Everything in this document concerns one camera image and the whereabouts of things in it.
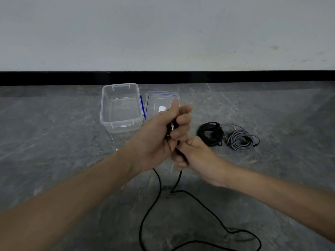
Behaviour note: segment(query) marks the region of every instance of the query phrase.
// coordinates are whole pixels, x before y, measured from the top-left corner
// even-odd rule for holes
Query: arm
[[[87,171],[0,215],[0,250],[45,250],[112,190],[135,177],[123,147]]]
[[[250,195],[335,242],[335,195],[238,168],[220,160],[199,137],[177,146],[179,170],[189,166],[205,181]]]
[[[110,192],[161,164],[190,129],[191,105],[174,100],[146,123],[127,145],[85,172],[0,215],[0,250],[45,250]],[[179,127],[166,137],[174,119]]]
[[[250,195],[335,242],[335,195],[229,166],[225,184]]]

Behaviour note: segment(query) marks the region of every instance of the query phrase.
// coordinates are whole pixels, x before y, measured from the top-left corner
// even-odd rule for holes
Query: transparent lid
[[[145,101],[145,118],[143,122],[147,122],[153,115],[158,114],[160,111],[169,109],[172,100],[174,99],[179,100],[179,94],[177,92],[147,92]]]

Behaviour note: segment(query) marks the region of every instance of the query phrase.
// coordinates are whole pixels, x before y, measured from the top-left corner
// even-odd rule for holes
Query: concrete floor
[[[173,91],[192,103],[192,129],[233,122],[261,143],[245,152],[214,147],[220,157],[270,176],[335,189],[335,85],[332,82],[139,85]],[[84,170],[120,148],[134,133],[113,135],[99,123],[102,86],[0,87],[0,212]],[[255,250],[247,236],[226,235],[211,215],[184,194],[171,196],[178,172],[166,160],[157,167],[164,191],[148,216],[143,238],[149,250],[170,250],[193,239]],[[228,227],[244,228],[262,250],[334,250],[335,245],[287,216],[238,192],[217,188],[190,170],[179,188],[207,205]],[[140,222],[158,193],[153,171],[111,194],[53,248],[54,251],[140,250]],[[186,250],[216,250],[201,244]]]

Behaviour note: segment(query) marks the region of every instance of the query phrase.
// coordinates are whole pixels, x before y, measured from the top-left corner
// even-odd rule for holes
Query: white label
[[[158,112],[160,112],[160,111],[165,111],[165,109],[166,109],[165,106],[160,106],[160,107],[158,107]]]

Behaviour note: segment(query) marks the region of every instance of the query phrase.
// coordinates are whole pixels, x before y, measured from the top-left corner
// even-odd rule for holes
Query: plastic container
[[[145,118],[143,123],[150,120],[153,115],[158,114],[160,111],[169,109],[172,100],[174,99],[179,100],[179,94],[177,92],[147,92],[145,101]]]
[[[138,130],[142,126],[144,106],[137,84],[103,87],[100,123],[109,133]]]

